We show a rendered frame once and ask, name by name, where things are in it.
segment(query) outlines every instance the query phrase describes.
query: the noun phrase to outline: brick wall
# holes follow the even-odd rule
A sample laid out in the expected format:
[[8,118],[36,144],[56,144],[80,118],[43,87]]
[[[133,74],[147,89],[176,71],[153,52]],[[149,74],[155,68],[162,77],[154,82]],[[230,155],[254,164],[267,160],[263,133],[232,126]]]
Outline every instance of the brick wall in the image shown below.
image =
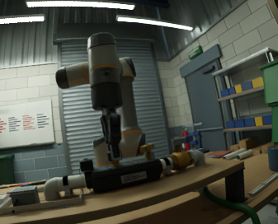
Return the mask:
[[49,179],[67,174],[59,117],[57,63],[0,69],[0,106],[52,100],[55,144],[0,150],[15,154],[16,182]]
[[[278,25],[269,8],[268,1],[248,0],[173,60],[158,62],[168,124],[171,132],[176,135],[179,135],[181,131],[179,126],[192,124],[186,84],[180,77],[179,68],[189,62],[187,54],[198,45],[202,46],[203,51],[206,51],[216,44],[219,44],[223,52],[223,57],[220,58],[223,68],[265,47],[278,50]],[[261,77],[262,72],[257,69],[258,66],[259,64],[232,75],[233,84],[237,85]],[[271,112],[271,108],[264,102],[263,92],[239,98],[238,108],[243,117],[254,117]]]

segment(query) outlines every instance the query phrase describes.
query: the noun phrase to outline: ceiling light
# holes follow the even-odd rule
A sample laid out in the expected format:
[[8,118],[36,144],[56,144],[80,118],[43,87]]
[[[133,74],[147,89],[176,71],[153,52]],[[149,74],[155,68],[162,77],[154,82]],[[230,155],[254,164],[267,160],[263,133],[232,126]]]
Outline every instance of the ceiling light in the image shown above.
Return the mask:
[[156,26],[166,26],[166,27],[177,28],[177,29],[182,29],[182,30],[193,30],[193,28],[190,26],[183,26],[183,25],[179,25],[176,23],[172,23],[170,21],[149,19],[149,18],[138,17],[138,16],[117,15],[116,20],[117,21],[143,23],[143,24],[156,25]]
[[28,7],[107,7],[134,10],[135,4],[127,2],[109,2],[98,1],[93,2],[90,0],[77,0],[77,1],[41,1],[41,0],[26,0]]
[[0,16],[0,24],[44,21],[45,15]]

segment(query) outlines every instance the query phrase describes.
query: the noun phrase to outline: white pipe elbow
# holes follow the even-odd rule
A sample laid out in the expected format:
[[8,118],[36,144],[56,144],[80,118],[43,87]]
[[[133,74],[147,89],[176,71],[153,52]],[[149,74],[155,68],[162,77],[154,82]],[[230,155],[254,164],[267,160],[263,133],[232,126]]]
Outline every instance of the white pipe elbow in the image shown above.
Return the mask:
[[[84,174],[70,175],[68,177],[70,189],[80,189],[87,187]],[[59,192],[64,191],[63,177],[54,177],[45,183],[45,200],[54,201],[60,198]]]
[[190,150],[193,164],[195,166],[202,166],[205,164],[205,156],[200,150]]

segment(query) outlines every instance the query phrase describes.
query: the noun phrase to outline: hose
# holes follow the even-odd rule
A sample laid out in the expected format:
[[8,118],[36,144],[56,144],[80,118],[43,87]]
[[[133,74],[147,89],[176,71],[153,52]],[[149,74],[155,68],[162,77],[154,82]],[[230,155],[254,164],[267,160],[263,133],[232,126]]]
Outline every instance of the hose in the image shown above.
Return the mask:
[[253,224],[261,224],[259,216],[257,215],[256,211],[253,208],[249,207],[248,205],[245,205],[244,203],[231,203],[231,202],[223,200],[221,198],[217,198],[208,190],[207,187],[204,187],[204,195],[210,201],[217,203],[221,206],[239,210],[241,212],[245,212],[247,215],[250,216]]

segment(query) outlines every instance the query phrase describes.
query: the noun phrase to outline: wooden table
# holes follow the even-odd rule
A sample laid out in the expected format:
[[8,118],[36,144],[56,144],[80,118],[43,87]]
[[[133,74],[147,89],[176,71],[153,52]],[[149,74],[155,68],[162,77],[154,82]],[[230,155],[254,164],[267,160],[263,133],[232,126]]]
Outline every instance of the wooden table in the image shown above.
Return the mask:
[[[198,193],[187,193],[200,186],[209,185],[210,191],[217,197],[225,197],[225,181],[218,180],[233,171],[241,170],[241,161],[225,161],[206,158],[206,165],[189,167],[173,177],[163,177],[159,181],[120,189],[106,194],[84,196],[82,205],[70,208],[58,208],[37,212],[24,212],[17,216],[2,216],[0,224],[6,223],[194,223],[194,224],[229,224],[242,223],[248,216],[242,212],[221,207],[207,198],[200,198]],[[217,164],[228,167],[217,171]],[[255,189],[261,182],[271,177],[274,172],[268,168],[267,155],[255,155],[244,161],[244,180],[247,192]],[[256,211],[263,208],[278,195],[278,179],[255,197],[249,197],[244,203]]]

